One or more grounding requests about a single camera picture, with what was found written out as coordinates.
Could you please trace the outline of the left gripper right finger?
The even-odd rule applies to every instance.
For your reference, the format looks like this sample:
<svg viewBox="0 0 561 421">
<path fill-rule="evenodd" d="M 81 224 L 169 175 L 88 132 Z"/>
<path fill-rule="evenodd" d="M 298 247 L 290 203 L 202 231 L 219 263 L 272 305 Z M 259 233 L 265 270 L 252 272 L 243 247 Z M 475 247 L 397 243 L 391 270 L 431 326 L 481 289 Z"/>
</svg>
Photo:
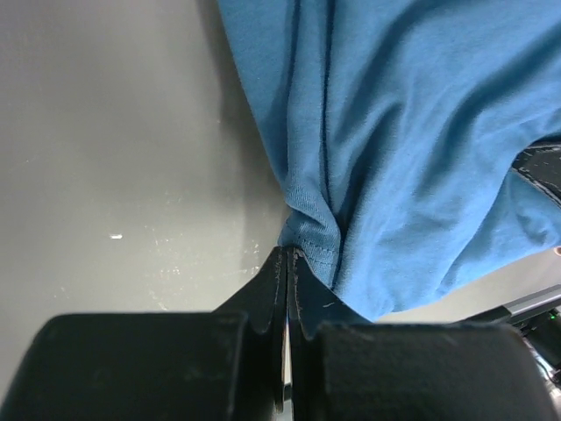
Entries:
<svg viewBox="0 0 561 421">
<path fill-rule="evenodd" d="M 557 420 L 556 387 L 507 323 L 372 324 L 287 250 L 296 420 Z"/>
</svg>

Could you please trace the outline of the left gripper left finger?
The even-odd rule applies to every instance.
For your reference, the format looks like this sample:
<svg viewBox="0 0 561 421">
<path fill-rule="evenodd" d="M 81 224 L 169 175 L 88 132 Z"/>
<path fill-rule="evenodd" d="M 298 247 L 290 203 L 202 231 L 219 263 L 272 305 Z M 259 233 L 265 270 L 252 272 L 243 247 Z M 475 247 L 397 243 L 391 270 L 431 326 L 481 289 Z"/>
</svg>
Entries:
<svg viewBox="0 0 561 421">
<path fill-rule="evenodd" d="M 4 420 L 271 420 L 284 404 L 287 253 L 209 312 L 48 320 L 1 405 Z"/>
</svg>

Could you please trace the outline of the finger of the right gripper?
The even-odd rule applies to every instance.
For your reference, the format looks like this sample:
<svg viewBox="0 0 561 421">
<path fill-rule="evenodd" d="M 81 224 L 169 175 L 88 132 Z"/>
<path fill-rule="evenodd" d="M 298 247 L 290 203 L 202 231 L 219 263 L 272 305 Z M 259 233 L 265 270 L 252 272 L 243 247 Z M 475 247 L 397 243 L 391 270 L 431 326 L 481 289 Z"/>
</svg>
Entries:
<svg viewBox="0 0 561 421">
<path fill-rule="evenodd" d="M 560 145 L 533 144 L 519 153 L 512 169 L 526 182 L 560 204 Z"/>
</svg>

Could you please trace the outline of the blue t shirt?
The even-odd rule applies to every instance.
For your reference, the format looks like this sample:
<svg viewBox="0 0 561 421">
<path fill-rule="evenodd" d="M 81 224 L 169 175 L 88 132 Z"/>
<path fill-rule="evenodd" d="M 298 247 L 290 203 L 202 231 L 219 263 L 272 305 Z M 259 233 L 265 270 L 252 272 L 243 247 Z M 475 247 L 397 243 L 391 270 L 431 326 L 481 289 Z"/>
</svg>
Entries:
<svg viewBox="0 0 561 421">
<path fill-rule="evenodd" d="M 512 168 L 560 132 L 557 1 L 222 1 L 298 246 L 359 315 L 560 243 Z"/>
</svg>

